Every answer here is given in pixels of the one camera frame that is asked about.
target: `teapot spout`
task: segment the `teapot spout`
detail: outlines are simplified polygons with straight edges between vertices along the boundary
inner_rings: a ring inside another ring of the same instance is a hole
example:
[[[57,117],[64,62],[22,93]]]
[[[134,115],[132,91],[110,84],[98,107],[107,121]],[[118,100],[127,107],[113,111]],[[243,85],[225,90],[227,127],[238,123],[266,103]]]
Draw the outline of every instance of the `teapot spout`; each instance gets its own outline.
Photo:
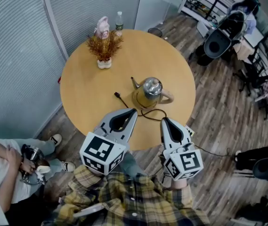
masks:
[[[133,82],[133,86],[135,89],[138,89],[140,87],[140,85],[135,81],[135,79],[133,77],[131,77],[131,80]]]

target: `white flower pot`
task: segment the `white flower pot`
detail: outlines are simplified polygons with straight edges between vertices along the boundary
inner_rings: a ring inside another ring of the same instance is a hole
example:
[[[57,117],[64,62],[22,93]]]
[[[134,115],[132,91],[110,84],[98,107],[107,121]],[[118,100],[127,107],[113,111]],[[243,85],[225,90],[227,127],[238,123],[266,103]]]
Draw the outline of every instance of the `white flower pot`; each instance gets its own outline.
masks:
[[[112,66],[112,59],[110,58],[109,61],[99,61],[97,60],[98,68],[99,69],[108,69]]]

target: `round wooden table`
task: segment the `round wooden table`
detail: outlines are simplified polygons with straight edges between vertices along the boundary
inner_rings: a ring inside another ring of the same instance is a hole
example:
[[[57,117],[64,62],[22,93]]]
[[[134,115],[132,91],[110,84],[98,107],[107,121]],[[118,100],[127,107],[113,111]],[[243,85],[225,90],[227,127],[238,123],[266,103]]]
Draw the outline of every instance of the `round wooden table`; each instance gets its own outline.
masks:
[[[93,132],[107,113],[125,108],[114,92],[119,92],[127,105],[134,108],[132,76],[137,82],[147,77],[158,78],[175,100],[156,108],[185,125],[195,104],[195,81],[183,56],[165,40],[146,32],[123,30],[123,38],[122,48],[112,58],[110,69],[98,68],[97,59],[89,53],[86,43],[68,59],[60,93],[71,122],[84,135]],[[164,114],[157,111],[148,116],[161,119]],[[160,143],[160,122],[138,117],[130,149],[143,150]]]

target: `small figurine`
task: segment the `small figurine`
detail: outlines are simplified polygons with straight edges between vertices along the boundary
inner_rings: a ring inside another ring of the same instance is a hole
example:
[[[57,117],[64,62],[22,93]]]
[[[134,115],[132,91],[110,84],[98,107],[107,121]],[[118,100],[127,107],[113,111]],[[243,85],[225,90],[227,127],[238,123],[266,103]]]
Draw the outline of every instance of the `small figurine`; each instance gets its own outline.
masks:
[[[107,22],[108,17],[102,17],[98,23],[97,23],[97,28],[95,28],[94,34],[96,34],[99,38],[105,40],[109,36],[109,28],[110,25]]]

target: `yellow plaid shirt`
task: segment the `yellow plaid shirt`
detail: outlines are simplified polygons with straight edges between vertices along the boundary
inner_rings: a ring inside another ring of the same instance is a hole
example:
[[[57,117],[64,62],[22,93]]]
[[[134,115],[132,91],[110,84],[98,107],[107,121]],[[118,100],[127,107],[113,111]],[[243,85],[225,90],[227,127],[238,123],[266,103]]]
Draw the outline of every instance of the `yellow plaid shirt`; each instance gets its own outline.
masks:
[[[101,203],[104,209],[74,218],[82,209]],[[44,225],[210,225],[207,216],[192,209],[190,187],[165,188],[156,176],[141,174],[133,180],[128,175],[112,172],[97,177],[84,165],[74,171],[63,203]]]

